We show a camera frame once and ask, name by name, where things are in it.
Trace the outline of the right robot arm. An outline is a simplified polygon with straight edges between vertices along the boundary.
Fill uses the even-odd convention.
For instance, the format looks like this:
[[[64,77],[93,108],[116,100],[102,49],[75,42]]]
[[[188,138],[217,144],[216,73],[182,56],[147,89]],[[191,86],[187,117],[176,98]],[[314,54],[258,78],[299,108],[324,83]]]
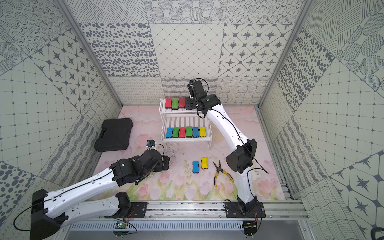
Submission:
[[[257,142],[247,138],[228,116],[224,106],[216,95],[190,94],[190,103],[198,112],[202,112],[224,136],[231,153],[226,157],[229,168],[236,173],[238,201],[244,205],[255,198],[250,188],[249,171],[252,169]]]

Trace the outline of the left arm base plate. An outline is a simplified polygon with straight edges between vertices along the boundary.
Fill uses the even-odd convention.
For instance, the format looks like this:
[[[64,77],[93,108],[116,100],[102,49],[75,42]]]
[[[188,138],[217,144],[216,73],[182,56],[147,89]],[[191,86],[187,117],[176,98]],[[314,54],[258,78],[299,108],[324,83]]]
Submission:
[[[147,202],[133,202],[129,207],[119,208],[118,211],[111,216],[105,216],[107,219],[127,219],[137,218],[143,219],[147,211]]]

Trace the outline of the red eraser top shelf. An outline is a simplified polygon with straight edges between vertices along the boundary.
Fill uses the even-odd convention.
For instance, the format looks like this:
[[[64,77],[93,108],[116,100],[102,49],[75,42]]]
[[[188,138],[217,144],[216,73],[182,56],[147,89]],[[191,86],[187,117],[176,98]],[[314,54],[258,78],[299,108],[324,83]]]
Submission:
[[[181,109],[184,109],[186,107],[186,99],[185,98],[179,98],[178,107]]]
[[[173,99],[171,99],[171,98],[165,99],[165,109],[171,109],[172,108],[172,101],[173,101]]]

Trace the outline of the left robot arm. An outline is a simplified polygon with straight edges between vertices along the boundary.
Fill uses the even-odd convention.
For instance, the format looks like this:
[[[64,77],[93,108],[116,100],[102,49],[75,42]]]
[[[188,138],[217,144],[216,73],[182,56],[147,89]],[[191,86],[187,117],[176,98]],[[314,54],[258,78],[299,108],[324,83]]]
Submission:
[[[132,203],[126,192],[113,197],[91,201],[90,198],[125,184],[138,185],[152,172],[167,171],[170,158],[155,149],[147,149],[140,156],[120,159],[102,172],[67,188],[33,193],[31,207],[31,240],[44,240],[61,228],[73,223],[105,217],[121,219],[143,218],[148,204]]]

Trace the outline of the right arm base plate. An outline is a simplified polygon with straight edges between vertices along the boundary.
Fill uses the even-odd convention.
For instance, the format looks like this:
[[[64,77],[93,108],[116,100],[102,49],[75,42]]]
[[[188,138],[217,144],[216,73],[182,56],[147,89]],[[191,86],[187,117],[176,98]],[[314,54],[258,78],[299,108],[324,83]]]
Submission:
[[[265,208],[262,202],[243,204],[242,202],[224,202],[227,218],[265,218]]]

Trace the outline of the yellow eraser top shelf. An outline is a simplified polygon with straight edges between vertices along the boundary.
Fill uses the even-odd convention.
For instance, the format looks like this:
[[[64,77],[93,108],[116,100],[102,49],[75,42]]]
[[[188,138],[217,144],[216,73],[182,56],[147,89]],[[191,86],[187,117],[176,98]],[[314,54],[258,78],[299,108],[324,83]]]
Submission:
[[[208,158],[207,157],[201,158],[201,163],[202,163],[202,170],[208,169]]]

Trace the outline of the green eraser top shelf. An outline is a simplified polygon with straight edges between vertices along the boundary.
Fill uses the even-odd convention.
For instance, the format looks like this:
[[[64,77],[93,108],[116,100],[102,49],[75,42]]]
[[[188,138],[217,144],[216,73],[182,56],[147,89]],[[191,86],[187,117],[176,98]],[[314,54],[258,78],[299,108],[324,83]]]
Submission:
[[[178,110],[179,109],[179,99],[172,99],[172,110]]]

